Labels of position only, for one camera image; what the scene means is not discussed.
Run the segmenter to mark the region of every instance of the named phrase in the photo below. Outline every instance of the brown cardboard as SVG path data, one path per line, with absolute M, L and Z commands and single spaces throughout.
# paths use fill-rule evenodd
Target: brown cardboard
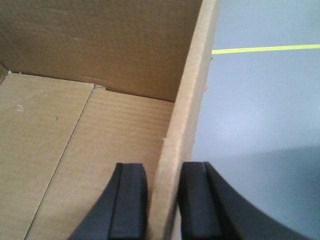
M 201 0 L 0 0 L 15 73 L 175 101 Z
M 0 5 L 3 75 L 8 67 L 115 91 L 21 74 L 0 85 L 0 110 L 32 106 L 28 118 L 0 115 L 1 239 L 66 239 L 115 163 L 139 162 L 151 200 L 147 239 L 170 239 L 174 225 L 176 240 L 180 167 L 191 157 L 219 1 Z M 48 91 L 50 101 L 42 98 Z
M 204 0 L 200 9 L 156 171 L 148 219 L 148 239 L 162 240 L 171 237 L 181 164 L 191 160 L 219 3 L 218 0 Z
M 92 89 L 16 73 L 0 85 L 0 239 L 24 239 Z
M 2 83 L 2 81 L 5 79 L 5 77 L 8 74 L 8 69 L 2 64 L 2 62 L 0 61 L 0 84 Z
M 173 105 L 94 89 L 26 239 L 67 239 L 116 163 L 143 163 L 150 198 Z

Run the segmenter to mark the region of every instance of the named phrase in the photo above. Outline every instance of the corrugated cardboard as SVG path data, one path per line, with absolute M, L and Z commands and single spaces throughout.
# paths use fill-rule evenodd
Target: corrugated cardboard
M 106 187 L 116 163 L 143 163 L 151 196 L 173 105 L 95 89 L 26 239 L 67 239 Z
M 204 0 L 164 141 L 149 213 L 148 238 L 169 239 L 183 161 L 190 161 L 211 60 L 219 1 Z
M 92 89 L 16 73 L 0 85 L 0 239 L 24 239 Z
M 18 73 L 174 101 L 201 0 L 0 0 L 0 60 Z
M 146 168 L 151 200 L 147 239 L 170 239 L 181 162 L 188 161 L 192 152 L 219 1 L 0 0 L 0 4 L 0 61 L 15 72 L 57 78 L 50 84 L 47 78 L 37 78 L 40 82 L 30 86 L 27 81 L 13 81 L 14 91 L 7 91 L 10 74 L 0 85 L 0 94 L 6 93 L 0 95 L 0 106 L 15 104 L 16 111 L 22 110 L 34 91 L 42 94 L 58 88 L 50 103 L 61 108 L 55 121 L 61 120 L 65 108 L 77 115 L 70 104 L 80 110 L 74 119 L 62 118 L 62 125 L 72 129 L 69 136 L 60 134 L 62 126 L 51 125 L 55 121 L 47 115 L 52 114 L 52 106 L 40 97 L 32 103 L 39 107 L 30 120 L 3 114 L 0 134 L 3 126 L 10 126 L 5 138 L 19 139 L 20 145 L 0 138 L 6 143 L 0 146 L 1 158 L 4 151 L 18 159 L 10 164 L 7 157 L 0 160 L 3 172 L 8 172 L 1 177 L 9 181 L 1 186 L 1 197 L 6 195 L 1 209 L 8 209 L 0 215 L 4 223 L 0 235 L 10 240 L 67 238 L 98 199 L 115 163 L 140 162 Z M 78 89 L 75 82 L 65 86 L 69 81 L 58 78 L 98 83 L 115 92 L 94 89 L 89 96 L 92 84 L 86 85 L 90 90 L 84 94 L 70 89 Z M 23 104 L 15 102 L 20 95 Z M 37 133 L 35 142 L 18 135 L 29 128 Z M 46 135 L 46 128 L 54 137 Z M 32 154 L 32 160 L 24 158 L 22 149 Z M 47 159 L 51 160 L 42 171 Z M 40 177 L 34 179 L 38 172 Z M 29 195 L 14 186 L 20 182 L 30 182 L 25 188 Z M 12 203 L 17 211 L 32 203 L 24 208 L 27 218 L 11 211 L 9 200 L 15 194 L 17 201 Z M 6 222 L 10 214 L 11 221 Z M 174 239 L 179 233 L 177 219 Z

